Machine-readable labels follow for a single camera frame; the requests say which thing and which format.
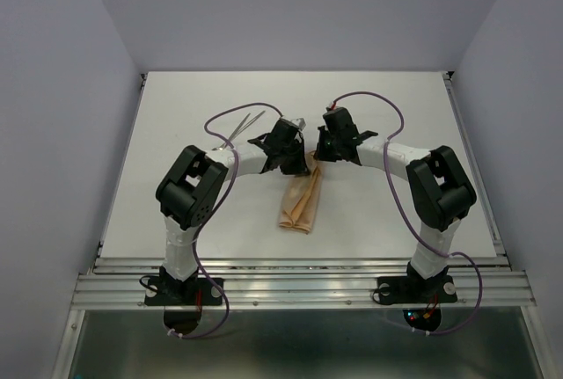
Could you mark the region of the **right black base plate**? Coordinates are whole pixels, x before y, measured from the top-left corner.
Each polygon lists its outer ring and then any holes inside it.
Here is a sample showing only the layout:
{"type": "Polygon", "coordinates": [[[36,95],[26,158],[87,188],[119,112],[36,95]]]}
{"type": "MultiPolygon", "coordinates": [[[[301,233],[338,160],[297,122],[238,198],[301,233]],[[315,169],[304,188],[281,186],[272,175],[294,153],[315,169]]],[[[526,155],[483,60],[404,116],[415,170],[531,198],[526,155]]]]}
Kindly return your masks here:
{"type": "Polygon", "coordinates": [[[372,291],[371,298],[385,306],[427,304],[435,299],[438,303],[455,303],[457,292],[453,279],[448,275],[437,280],[384,276],[377,279],[377,286],[372,291]]]}

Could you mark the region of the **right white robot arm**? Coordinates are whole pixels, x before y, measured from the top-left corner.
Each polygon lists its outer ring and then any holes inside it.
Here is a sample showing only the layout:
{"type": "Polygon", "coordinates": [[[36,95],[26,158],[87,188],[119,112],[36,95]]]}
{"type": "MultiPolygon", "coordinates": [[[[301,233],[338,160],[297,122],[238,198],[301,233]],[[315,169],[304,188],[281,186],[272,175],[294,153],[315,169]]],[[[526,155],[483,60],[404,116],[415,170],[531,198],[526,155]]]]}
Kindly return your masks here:
{"type": "Polygon", "coordinates": [[[418,241],[409,262],[405,290],[415,300],[424,300],[436,290],[435,277],[446,268],[455,233],[477,194],[455,151],[448,146],[421,149],[391,142],[373,131],[360,132],[344,107],[323,114],[318,128],[315,158],[323,162],[347,161],[384,171],[391,195],[397,190],[392,180],[408,183],[420,228],[407,228],[418,241]]]}

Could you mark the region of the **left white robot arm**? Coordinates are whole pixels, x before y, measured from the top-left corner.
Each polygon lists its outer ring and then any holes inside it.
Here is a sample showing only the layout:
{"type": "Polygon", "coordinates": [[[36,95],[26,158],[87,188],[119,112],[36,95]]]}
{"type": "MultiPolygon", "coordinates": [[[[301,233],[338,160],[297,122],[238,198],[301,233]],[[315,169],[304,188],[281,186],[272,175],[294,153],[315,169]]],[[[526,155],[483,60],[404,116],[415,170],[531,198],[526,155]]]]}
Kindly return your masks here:
{"type": "Polygon", "coordinates": [[[275,170],[307,175],[304,127],[302,118],[280,118],[270,132],[233,149],[204,151],[190,145],[180,152],[156,190],[166,227],[165,293],[174,302],[189,302],[195,295],[194,244],[198,230],[214,214],[223,183],[232,188],[240,176],[275,170]]]}

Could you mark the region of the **silver metal spoon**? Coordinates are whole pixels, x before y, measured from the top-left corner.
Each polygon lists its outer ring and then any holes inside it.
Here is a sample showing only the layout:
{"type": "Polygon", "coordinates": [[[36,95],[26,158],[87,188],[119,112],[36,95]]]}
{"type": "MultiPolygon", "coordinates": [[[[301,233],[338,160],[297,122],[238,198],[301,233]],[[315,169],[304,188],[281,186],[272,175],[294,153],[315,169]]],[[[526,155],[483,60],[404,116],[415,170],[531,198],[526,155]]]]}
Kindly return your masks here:
{"type": "MultiPolygon", "coordinates": [[[[245,132],[246,129],[248,129],[252,124],[254,124],[260,117],[262,117],[262,116],[265,114],[265,112],[266,112],[266,111],[263,110],[263,111],[257,113],[257,114],[256,114],[255,116],[253,116],[252,118],[249,117],[248,120],[247,120],[247,122],[246,122],[246,124],[245,124],[245,126],[241,129],[241,131],[239,132],[239,134],[237,135],[237,137],[238,137],[239,135],[241,135],[243,132],[245,132]]],[[[221,145],[219,145],[219,146],[213,148],[213,150],[223,150],[223,149],[227,148],[227,147],[228,147],[228,142],[229,142],[229,141],[228,141],[228,137],[227,137],[227,139],[226,139],[221,145]]]]}

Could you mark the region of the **orange cloth napkin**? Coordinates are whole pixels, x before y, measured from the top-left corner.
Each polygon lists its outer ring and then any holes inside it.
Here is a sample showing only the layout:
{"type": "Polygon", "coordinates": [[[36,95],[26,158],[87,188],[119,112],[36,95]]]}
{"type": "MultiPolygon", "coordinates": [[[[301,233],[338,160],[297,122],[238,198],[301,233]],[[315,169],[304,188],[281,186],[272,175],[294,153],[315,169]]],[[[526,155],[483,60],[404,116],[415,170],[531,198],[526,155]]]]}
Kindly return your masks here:
{"type": "Polygon", "coordinates": [[[305,155],[305,162],[310,173],[295,176],[288,183],[281,200],[278,226],[283,230],[309,234],[318,210],[323,169],[313,152],[305,155]]]}

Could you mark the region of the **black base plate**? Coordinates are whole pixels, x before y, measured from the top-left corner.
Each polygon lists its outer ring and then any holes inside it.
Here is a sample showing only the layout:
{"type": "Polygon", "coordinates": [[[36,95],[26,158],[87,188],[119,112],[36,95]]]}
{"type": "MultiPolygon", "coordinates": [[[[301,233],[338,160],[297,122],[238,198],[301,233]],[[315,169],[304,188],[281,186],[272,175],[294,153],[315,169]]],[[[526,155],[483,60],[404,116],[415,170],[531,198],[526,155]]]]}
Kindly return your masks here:
{"type": "Polygon", "coordinates": [[[448,275],[437,280],[384,276],[377,279],[377,286],[372,291],[371,298],[385,306],[427,304],[435,299],[438,303],[455,303],[457,292],[453,279],[448,275]]]}
{"type": "Polygon", "coordinates": [[[223,304],[219,291],[205,278],[190,279],[186,285],[177,288],[166,285],[156,275],[144,275],[139,279],[139,283],[145,291],[144,304],[149,307],[218,307],[223,304]]]}

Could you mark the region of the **aluminium frame rail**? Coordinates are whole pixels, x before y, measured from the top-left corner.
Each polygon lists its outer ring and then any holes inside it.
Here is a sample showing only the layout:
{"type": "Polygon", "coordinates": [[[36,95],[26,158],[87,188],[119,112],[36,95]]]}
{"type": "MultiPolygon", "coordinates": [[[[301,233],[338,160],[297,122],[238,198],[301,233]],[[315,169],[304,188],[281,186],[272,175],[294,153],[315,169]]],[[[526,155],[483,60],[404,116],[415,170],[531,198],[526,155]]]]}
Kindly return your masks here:
{"type": "MultiPolygon", "coordinates": [[[[208,272],[224,280],[233,310],[369,309],[377,279],[402,275],[403,259],[206,259],[208,272]]],[[[74,310],[143,310],[144,288],[138,280],[154,274],[154,259],[99,259],[78,277],[74,310]]],[[[484,307],[526,307],[536,303],[525,272],[512,269],[505,256],[484,258],[474,271],[462,259],[450,263],[458,308],[471,307],[478,285],[484,307]]]]}

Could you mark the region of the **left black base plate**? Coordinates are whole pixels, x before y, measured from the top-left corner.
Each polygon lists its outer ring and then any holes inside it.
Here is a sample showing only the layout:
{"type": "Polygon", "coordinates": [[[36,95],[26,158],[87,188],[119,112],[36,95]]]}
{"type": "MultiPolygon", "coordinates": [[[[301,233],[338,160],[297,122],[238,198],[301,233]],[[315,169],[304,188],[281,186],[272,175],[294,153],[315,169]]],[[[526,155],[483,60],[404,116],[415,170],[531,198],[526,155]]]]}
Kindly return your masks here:
{"type": "Polygon", "coordinates": [[[177,288],[166,285],[156,275],[144,275],[139,279],[139,283],[145,291],[144,304],[149,307],[218,307],[223,304],[219,291],[205,278],[190,279],[186,285],[177,288]]]}

